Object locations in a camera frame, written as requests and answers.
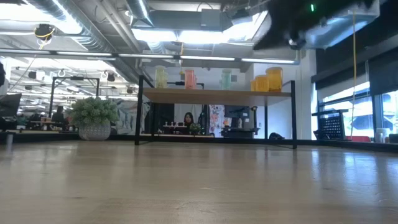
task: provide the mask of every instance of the orange container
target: orange container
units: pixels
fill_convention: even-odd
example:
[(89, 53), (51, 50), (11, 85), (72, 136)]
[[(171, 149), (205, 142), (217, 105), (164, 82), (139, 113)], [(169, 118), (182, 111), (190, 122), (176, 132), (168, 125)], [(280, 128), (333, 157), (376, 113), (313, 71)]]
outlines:
[(283, 70), (280, 67), (268, 68), (266, 70), (269, 82), (269, 91), (276, 91), (276, 92), (282, 91), (282, 80), (283, 80), (282, 71)]
[(256, 76), (256, 91), (269, 91), (269, 81), (267, 75)]
[(251, 91), (257, 91), (257, 83), (255, 79), (250, 81), (250, 87)]
[(197, 78), (191, 69), (185, 70), (185, 89), (195, 90), (197, 88)]

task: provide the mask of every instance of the black metal frame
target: black metal frame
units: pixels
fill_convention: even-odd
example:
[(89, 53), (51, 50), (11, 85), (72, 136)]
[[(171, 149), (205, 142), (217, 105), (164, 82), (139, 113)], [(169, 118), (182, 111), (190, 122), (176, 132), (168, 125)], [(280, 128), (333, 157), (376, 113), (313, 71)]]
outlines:
[[(264, 122), (264, 139), (233, 139), (233, 138), (222, 138), (220, 139), (199, 139), (195, 137), (184, 137), (179, 138), (178, 136), (175, 137), (159, 137), (155, 135), (155, 113), (152, 113), (151, 118), (151, 131), (150, 136), (141, 136), (141, 116), (142, 116), (142, 97), (144, 95), (144, 81), (152, 88), (154, 88), (153, 84), (143, 75), (140, 75), (138, 81), (138, 102), (137, 102), (137, 118), (136, 118), (136, 134), (134, 138), (134, 144), (136, 146), (139, 145), (140, 140), (146, 141), (177, 141), (177, 142), (214, 142), (214, 143), (254, 143), (254, 144), (286, 144), (287, 142), (293, 146), (293, 149), (297, 148), (297, 124), (296, 124), (296, 99), (295, 99), (295, 81), (289, 81), (285, 83), (283, 86), (290, 84), (291, 86), (291, 100), (292, 100), (292, 139), (291, 140), (273, 140), (268, 139), (268, 108), (264, 107), (264, 114), (265, 114), (265, 122)], [(151, 108), (156, 110), (156, 103), (153, 103)]]
[(55, 85), (55, 81), (57, 79), (61, 79), (62, 82), (66, 79), (70, 79), (70, 80), (96, 80), (97, 81), (97, 88), (96, 88), (96, 94), (95, 96), (98, 97), (99, 93), (100, 93), (100, 79), (99, 78), (85, 78), (85, 77), (52, 77), (52, 86), (51, 86), (51, 98), (50, 98), (50, 110), (49, 110), (49, 118), (51, 118), (52, 116), (52, 104), (53, 104), (53, 100), (54, 100), (54, 90), (56, 87), (58, 87), (58, 85)]

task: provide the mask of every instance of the floor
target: floor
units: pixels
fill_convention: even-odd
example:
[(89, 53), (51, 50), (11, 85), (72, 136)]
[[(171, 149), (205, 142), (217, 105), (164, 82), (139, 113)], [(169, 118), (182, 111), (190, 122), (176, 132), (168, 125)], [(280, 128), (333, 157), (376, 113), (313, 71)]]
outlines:
[(260, 145), (0, 146), (0, 223), (397, 223), (398, 154)]

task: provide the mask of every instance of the dark hair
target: dark hair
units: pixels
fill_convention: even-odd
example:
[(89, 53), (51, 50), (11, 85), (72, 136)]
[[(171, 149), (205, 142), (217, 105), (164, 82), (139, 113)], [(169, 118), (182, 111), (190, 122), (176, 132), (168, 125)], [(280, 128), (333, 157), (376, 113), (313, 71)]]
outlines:
[(63, 106), (58, 106), (57, 113), (62, 113), (62, 111), (63, 111)]
[(189, 124), (193, 124), (194, 121), (193, 121), (193, 115), (192, 115), (191, 112), (188, 112), (188, 113), (186, 113), (186, 114), (184, 115), (184, 123), (185, 123), (185, 124), (188, 124), (188, 123), (185, 122), (185, 118), (187, 117), (187, 115), (189, 115), (189, 117), (191, 118), (191, 123), (189, 123)]

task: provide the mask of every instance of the woman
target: woman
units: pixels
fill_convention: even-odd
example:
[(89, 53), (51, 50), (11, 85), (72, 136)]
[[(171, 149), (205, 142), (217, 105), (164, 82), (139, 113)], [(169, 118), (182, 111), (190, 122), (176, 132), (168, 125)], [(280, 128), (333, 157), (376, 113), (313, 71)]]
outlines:
[(193, 115), (192, 115), (192, 113), (191, 113), (191, 112), (186, 113), (185, 116), (184, 116), (184, 125), (185, 125), (186, 127), (188, 127), (187, 130), (189, 130), (189, 127), (190, 127), (191, 124), (193, 124), (193, 123), (194, 123), (194, 121), (193, 121)]

